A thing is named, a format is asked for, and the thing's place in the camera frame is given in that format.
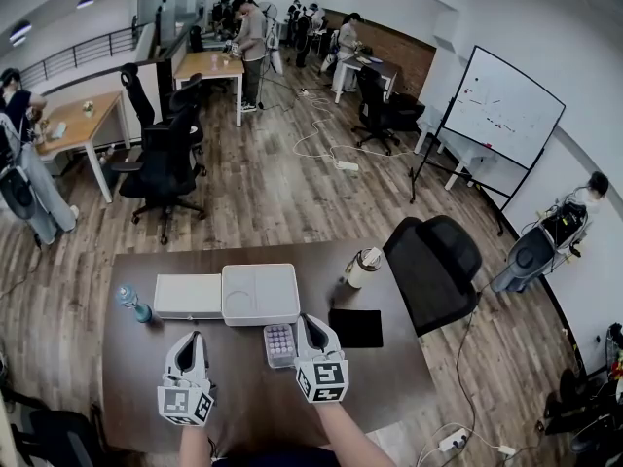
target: railing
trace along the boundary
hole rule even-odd
[[[93,60],[133,51],[145,24],[113,31],[60,51],[21,71],[25,89],[49,80],[52,76],[78,68]]]

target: brick wall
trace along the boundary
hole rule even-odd
[[[329,27],[339,29],[345,14],[326,9],[326,16]],[[359,23],[357,37],[364,45],[372,47],[374,57],[388,60],[402,68],[394,91],[409,93],[415,98],[420,96],[435,56],[434,47],[370,20]]]

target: wooden floor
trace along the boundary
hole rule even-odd
[[[333,119],[318,124],[320,134],[298,150],[326,154],[332,145],[354,145],[358,135],[350,127],[357,124],[356,95],[345,95],[336,106],[323,86],[329,81],[315,76],[317,64],[304,70],[292,64],[286,69],[286,78],[267,78],[287,82],[295,90],[318,89],[310,93],[331,99],[321,107]],[[336,149],[339,159],[359,164],[356,173],[334,168],[329,158],[298,157],[293,145],[313,133],[313,121],[331,116],[269,81],[264,82],[262,101],[267,110],[243,115],[242,127],[236,128],[234,98],[219,93],[210,97],[202,117],[208,175],[198,178],[198,188],[189,195],[205,206],[208,217],[198,221],[196,213],[176,209],[166,247],[159,243],[157,213],[133,225],[129,218],[139,202],[114,195],[107,205],[88,162],[78,163],[61,179],[68,202],[81,210],[76,230],[45,248],[37,270],[0,299],[0,327],[16,390],[40,397],[52,408],[82,413],[88,412],[91,401],[100,400],[102,324],[118,253],[366,236],[385,240],[405,216],[427,219],[443,213],[459,221],[480,247],[484,263],[477,286],[485,286],[503,268],[513,239],[510,233],[496,236],[491,209],[476,190],[457,182],[446,192],[447,175],[427,166],[418,182],[418,199],[410,204],[407,172],[419,157],[386,158]],[[410,152],[415,135],[400,136],[399,150]],[[383,152],[376,142],[366,147]],[[0,212],[0,248],[4,292],[39,261],[30,230],[6,210]],[[470,425],[469,406],[455,371],[465,326],[465,320],[459,321],[421,338],[439,394],[438,408],[408,413],[403,421],[372,435],[399,465],[415,466],[424,443],[442,424]],[[533,428],[545,396],[558,386],[561,371],[572,362],[560,320],[538,283],[523,295],[496,296],[487,290],[460,361],[476,408],[476,431],[492,445],[515,449],[536,445]],[[439,439],[429,441],[428,448]],[[567,442],[565,436],[546,438],[537,449],[526,450],[505,465],[569,465]],[[435,452],[424,465],[441,465],[448,458],[447,453]],[[451,465],[494,466],[500,460],[494,449],[473,438]],[[150,456],[132,464],[176,465],[176,456]]]

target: brown table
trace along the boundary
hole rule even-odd
[[[114,291],[130,283],[139,300],[153,304],[159,273],[220,273],[226,265],[291,263],[301,310],[327,320],[336,307],[379,309],[384,347],[346,349],[350,387],[344,407],[366,432],[436,403],[432,378],[418,337],[384,258],[374,281],[360,291],[338,288],[348,261],[375,239],[318,242],[247,249],[117,255],[110,283],[102,356],[104,424],[108,442],[122,449],[167,452],[179,448],[181,428],[158,415],[171,346],[192,330],[207,344],[210,379],[218,386],[207,428],[221,452],[256,451],[279,444],[326,444],[315,410],[301,393],[293,370],[266,362],[262,327],[231,328],[222,321],[167,320],[153,327],[134,321],[116,305]]]
[[[216,55],[216,64],[212,62],[212,56]],[[244,65],[239,58],[232,58],[224,52],[195,52],[186,54],[175,73],[175,88],[181,89],[182,82],[190,80],[194,74],[201,73],[204,80],[215,80],[218,78],[236,78],[237,99],[236,99],[236,126],[242,124],[242,75]]]
[[[88,118],[82,110],[87,100],[92,101],[94,108],[90,118]],[[97,160],[97,154],[93,147],[93,140],[104,121],[108,118],[110,113],[117,108],[126,148],[129,149],[128,123],[126,121],[126,113],[122,102],[123,98],[121,92],[111,91],[110,93],[103,93],[102,95],[84,98],[56,107],[52,113],[47,116],[50,120],[50,126],[53,130],[56,130],[58,124],[65,123],[67,128],[62,137],[57,140],[46,141],[37,146],[37,152],[42,161],[51,160],[60,152],[84,147],[87,151],[87,156],[89,156],[89,162],[91,163],[95,179],[108,203],[112,202],[113,199],[104,174],[101,171],[99,161]]]

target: glove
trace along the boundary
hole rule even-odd
[[[296,323],[296,380],[310,403],[341,402],[348,389],[348,361],[338,335],[311,315]]]
[[[176,425],[204,426],[212,410],[212,383],[207,378],[205,341],[195,331],[180,339],[166,356],[158,412]]]

